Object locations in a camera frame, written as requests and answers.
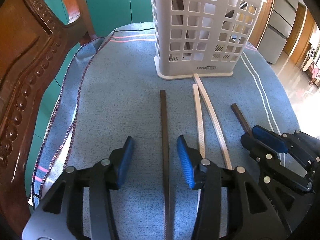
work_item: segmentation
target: blue rubber fingertip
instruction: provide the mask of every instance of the blue rubber fingertip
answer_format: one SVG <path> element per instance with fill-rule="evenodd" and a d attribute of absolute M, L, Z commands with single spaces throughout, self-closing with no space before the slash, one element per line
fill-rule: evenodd
<path fill-rule="evenodd" d="M 183 136 L 180 135 L 177 139 L 177 150 L 181 161 L 182 172 L 186 180 L 186 183 L 189 185 L 190 188 L 193 188 L 196 183 L 193 175 L 192 164 L 187 152 L 187 147 L 188 146 L 186 144 L 186 141 L 184 140 Z"/>
<path fill-rule="evenodd" d="M 288 148 L 285 145 L 285 142 L 280 138 L 270 134 L 268 131 L 264 130 L 259 126 L 254 126 L 252 128 L 253 136 L 263 142 L 265 145 L 269 146 L 271 149 L 275 150 L 278 153 L 287 153 Z"/>
<path fill-rule="evenodd" d="M 127 140 L 124 143 L 123 149 L 124 155 L 122 158 L 122 162 L 120 163 L 118 168 L 118 188 L 120 188 L 124 184 L 129 169 L 130 161 L 132 158 L 132 154 L 134 151 L 134 140 L 131 136 L 128 136 Z"/>

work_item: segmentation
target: floor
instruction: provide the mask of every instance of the floor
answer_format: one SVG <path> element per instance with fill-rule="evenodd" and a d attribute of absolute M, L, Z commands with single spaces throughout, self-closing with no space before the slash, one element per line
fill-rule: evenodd
<path fill-rule="evenodd" d="M 284 52 L 271 65 L 282 83 L 297 116 L 301 131 L 320 138 L 320 91 L 316 85 L 309 85 L 309 78 L 300 71 Z"/>

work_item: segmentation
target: silver screw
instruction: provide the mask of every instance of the silver screw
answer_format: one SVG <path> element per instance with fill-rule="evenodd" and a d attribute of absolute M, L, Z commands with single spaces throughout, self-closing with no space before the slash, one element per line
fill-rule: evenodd
<path fill-rule="evenodd" d="M 210 161 L 209 161 L 208 159 L 202 159 L 202 160 L 200 161 L 200 163 L 201 163 L 203 166 L 208 166 L 208 165 L 210 165 Z"/>
<path fill-rule="evenodd" d="M 270 178 L 269 176 L 265 176 L 265 177 L 263 178 L 263 182 L 264 182 L 265 184 L 268 184 L 270 181 L 271 181 L 271 178 Z"/>
<path fill-rule="evenodd" d="M 110 164 L 110 160 L 109 160 L 109 159 L 103 159 L 103 160 L 101 161 L 101 164 L 102 164 L 103 166 L 107 166 L 107 165 Z"/>
<path fill-rule="evenodd" d="M 66 173 L 73 173 L 75 171 L 75 168 L 73 166 L 69 166 L 66 168 Z"/>
<path fill-rule="evenodd" d="M 245 168 L 242 167 L 242 166 L 239 166 L 239 167 L 237 167 L 237 171 L 238 171 L 239 173 L 245 173 Z"/>

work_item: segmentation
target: white plastic basket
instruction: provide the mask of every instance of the white plastic basket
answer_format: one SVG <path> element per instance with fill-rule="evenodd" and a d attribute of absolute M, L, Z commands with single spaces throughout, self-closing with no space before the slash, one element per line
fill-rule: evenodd
<path fill-rule="evenodd" d="M 151 0 L 159 77 L 231 76 L 263 0 Z"/>

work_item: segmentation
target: wooden chair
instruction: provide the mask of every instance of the wooden chair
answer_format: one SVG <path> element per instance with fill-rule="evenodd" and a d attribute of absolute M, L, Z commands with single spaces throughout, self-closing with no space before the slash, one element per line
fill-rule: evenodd
<path fill-rule="evenodd" d="M 0 213 L 19 236 L 30 217 L 24 172 L 40 101 L 68 51 L 95 37 L 85 0 L 63 1 L 68 25 L 43 0 L 0 0 Z"/>

